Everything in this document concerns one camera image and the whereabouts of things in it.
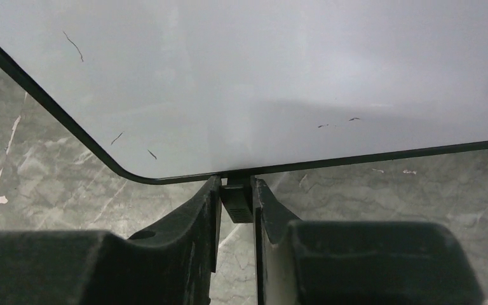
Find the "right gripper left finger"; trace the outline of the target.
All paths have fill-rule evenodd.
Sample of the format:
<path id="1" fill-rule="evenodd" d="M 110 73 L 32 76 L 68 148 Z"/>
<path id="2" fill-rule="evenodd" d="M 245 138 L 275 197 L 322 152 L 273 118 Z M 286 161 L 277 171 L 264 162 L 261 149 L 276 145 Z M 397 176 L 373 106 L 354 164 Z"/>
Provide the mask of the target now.
<path id="1" fill-rule="evenodd" d="M 0 231 L 0 304 L 208 304 L 220 178 L 129 238 Z"/>

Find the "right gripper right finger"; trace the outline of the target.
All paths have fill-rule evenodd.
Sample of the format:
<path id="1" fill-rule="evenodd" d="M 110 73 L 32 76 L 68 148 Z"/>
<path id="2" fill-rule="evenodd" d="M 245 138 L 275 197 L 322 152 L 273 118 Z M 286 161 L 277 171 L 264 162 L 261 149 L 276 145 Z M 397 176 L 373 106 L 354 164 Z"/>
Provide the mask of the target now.
<path id="1" fill-rule="evenodd" d="M 455 236 L 433 222 L 302 220 L 252 181 L 259 304 L 482 304 Z"/>

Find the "white whiteboard black frame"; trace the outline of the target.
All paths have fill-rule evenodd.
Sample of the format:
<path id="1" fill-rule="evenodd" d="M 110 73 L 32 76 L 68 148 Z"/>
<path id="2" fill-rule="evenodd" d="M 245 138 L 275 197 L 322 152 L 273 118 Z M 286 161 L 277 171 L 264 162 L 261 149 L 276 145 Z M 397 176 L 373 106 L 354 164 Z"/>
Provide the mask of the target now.
<path id="1" fill-rule="evenodd" d="M 0 68 L 145 184 L 488 148 L 488 1 L 0 1 Z"/>

